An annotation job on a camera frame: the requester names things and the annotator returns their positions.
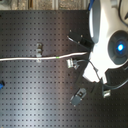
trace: black cable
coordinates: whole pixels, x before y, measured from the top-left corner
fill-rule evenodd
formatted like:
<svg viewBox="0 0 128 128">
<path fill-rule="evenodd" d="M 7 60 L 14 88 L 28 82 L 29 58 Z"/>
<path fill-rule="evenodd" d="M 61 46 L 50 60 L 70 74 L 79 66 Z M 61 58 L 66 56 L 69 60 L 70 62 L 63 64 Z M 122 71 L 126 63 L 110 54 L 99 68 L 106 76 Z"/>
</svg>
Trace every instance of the black cable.
<svg viewBox="0 0 128 128">
<path fill-rule="evenodd" d="M 93 65 L 93 63 L 90 60 L 78 60 L 77 62 L 82 62 L 82 61 L 89 62 L 92 65 L 92 67 L 93 67 L 94 71 L 96 72 L 96 75 L 97 75 L 97 77 L 98 77 L 98 79 L 100 81 L 100 77 L 99 77 L 99 75 L 97 73 L 98 70 L 95 68 L 95 66 Z"/>
<path fill-rule="evenodd" d="M 107 84 L 104 84 L 104 86 L 108 89 L 108 90 L 116 90 L 118 88 L 121 88 L 122 86 L 124 86 L 126 83 L 128 82 L 128 79 L 126 79 L 122 84 L 116 85 L 116 86 L 109 86 Z"/>
<path fill-rule="evenodd" d="M 100 79 L 100 77 L 99 77 L 99 75 L 97 73 L 98 70 L 95 68 L 95 66 L 93 65 L 93 63 L 90 60 L 78 60 L 77 62 L 82 62 L 82 61 L 89 62 L 93 66 L 93 69 L 96 72 L 96 75 L 97 75 L 97 77 L 98 77 L 98 79 L 100 81 L 101 79 Z M 103 84 L 103 86 L 106 87 L 108 90 L 116 90 L 116 89 L 119 89 L 122 86 L 124 86 L 127 82 L 128 82 L 128 79 L 126 79 L 122 84 L 119 84 L 119 85 L 116 85 L 116 86 L 109 86 L 107 84 Z"/>
<path fill-rule="evenodd" d="M 121 18 L 121 14 L 120 14 L 121 4 L 122 4 L 122 0 L 120 0 L 120 2 L 119 2 L 118 15 L 119 15 L 119 18 L 120 18 L 121 22 L 122 22 L 124 25 L 126 25 L 126 26 L 128 27 L 128 24 L 126 24 L 126 23 L 122 20 L 122 18 Z"/>
</svg>

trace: wire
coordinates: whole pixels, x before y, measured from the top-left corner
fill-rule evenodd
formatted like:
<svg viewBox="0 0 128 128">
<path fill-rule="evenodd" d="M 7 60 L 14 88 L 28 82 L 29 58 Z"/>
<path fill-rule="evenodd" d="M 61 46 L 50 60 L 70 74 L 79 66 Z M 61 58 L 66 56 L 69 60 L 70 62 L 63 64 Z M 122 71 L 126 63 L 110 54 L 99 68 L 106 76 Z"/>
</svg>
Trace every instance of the wire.
<svg viewBox="0 0 128 128">
<path fill-rule="evenodd" d="M 109 86 L 107 84 L 104 84 L 105 87 L 107 87 L 109 90 L 116 90 L 124 86 L 128 82 L 128 79 L 126 79 L 122 84 L 119 84 L 117 86 Z"/>
<path fill-rule="evenodd" d="M 82 62 L 82 61 L 89 62 L 89 63 L 92 65 L 92 67 L 93 67 L 94 71 L 96 72 L 96 75 L 97 75 L 97 77 L 98 77 L 98 79 L 99 79 L 99 81 L 100 81 L 100 77 L 99 77 L 99 75 L 98 75 L 98 73 L 97 73 L 98 70 L 97 70 L 96 67 L 93 65 L 93 63 L 92 63 L 90 60 L 78 60 L 77 62 Z"/>
<path fill-rule="evenodd" d="M 81 53 L 71 53 L 71 54 L 67 54 L 67 55 L 62 55 L 62 56 L 56 56 L 56 57 L 40 57 L 40 58 L 36 58 L 36 57 L 16 57 L 16 58 L 3 58 L 0 59 L 0 61 L 12 61 L 12 60 L 52 60 L 52 59 L 62 59 L 62 58 L 66 58 L 66 57 L 70 57 L 70 56 L 80 56 L 80 55 L 84 55 L 87 52 L 81 52 Z"/>
<path fill-rule="evenodd" d="M 122 20 L 122 18 L 121 18 L 121 14 L 120 14 L 121 4 L 122 4 L 122 0 L 120 0 L 120 2 L 119 2 L 118 15 L 119 15 L 119 18 L 120 18 L 121 22 L 122 22 L 124 25 L 126 25 L 126 26 L 128 27 L 128 24 L 126 24 L 126 23 Z"/>
</svg>

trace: pegboard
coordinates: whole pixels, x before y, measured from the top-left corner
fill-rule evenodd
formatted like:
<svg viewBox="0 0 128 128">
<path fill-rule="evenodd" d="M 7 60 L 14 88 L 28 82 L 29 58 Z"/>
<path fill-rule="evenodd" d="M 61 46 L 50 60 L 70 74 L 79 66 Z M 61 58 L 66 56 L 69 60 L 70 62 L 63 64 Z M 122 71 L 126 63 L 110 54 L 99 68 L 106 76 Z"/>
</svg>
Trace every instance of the pegboard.
<svg viewBox="0 0 128 128">
<path fill-rule="evenodd" d="M 43 56 L 84 51 L 67 39 L 69 30 L 90 38 L 86 11 L 1 11 L 0 58 L 35 57 L 38 42 L 43 44 Z M 0 62 L 0 80 L 6 84 L 0 90 L 0 126 L 127 128 L 128 84 L 103 99 L 101 87 L 92 96 L 93 84 L 82 79 L 88 94 L 77 107 L 70 104 L 81 70 L 68 69 L 66 59 Z M 112 84 L 128 76 L 122 69 L 108 74 Z"/>
</svg>

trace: blue eye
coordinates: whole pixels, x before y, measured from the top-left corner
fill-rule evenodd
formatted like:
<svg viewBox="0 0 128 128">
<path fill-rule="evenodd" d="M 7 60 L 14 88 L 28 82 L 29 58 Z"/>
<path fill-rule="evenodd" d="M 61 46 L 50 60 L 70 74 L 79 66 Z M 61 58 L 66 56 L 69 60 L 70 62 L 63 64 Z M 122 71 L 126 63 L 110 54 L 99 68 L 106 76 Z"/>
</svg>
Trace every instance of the blue eye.
<svg viewBox="0 0 128 128">
<path fill-rule="evenodd" d="M 117 47 L 118 51 L 122 51 L 124 49 L 124 45 L 123 44 L 119 44 Z"/>
</svg>

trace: white robot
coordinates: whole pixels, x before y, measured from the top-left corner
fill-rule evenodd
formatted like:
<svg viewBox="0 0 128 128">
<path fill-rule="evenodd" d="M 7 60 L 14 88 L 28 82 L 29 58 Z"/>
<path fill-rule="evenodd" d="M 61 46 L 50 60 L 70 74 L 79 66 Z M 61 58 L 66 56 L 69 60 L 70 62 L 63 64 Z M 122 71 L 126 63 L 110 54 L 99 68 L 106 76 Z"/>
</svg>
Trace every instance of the white robot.
<svg viewBox="0 0 128 128">
<path fill-rule="evenodd" d="M 83 77 L 90 82 L 102 83 L 103 97 L 110 96 L 111 90 L 122 87 L 122 84 L 109 86 L 105 72 L 116 69 L 128 61 L 128 1 L 123 16 L 121 15 L 122 0 L 93 0 L 89 12 L 89 29 L 93 41 L 89 62 Z M 69 39 L 78 44 L 83 43 L 80 38 L 70 32 Z"/>
</svg>

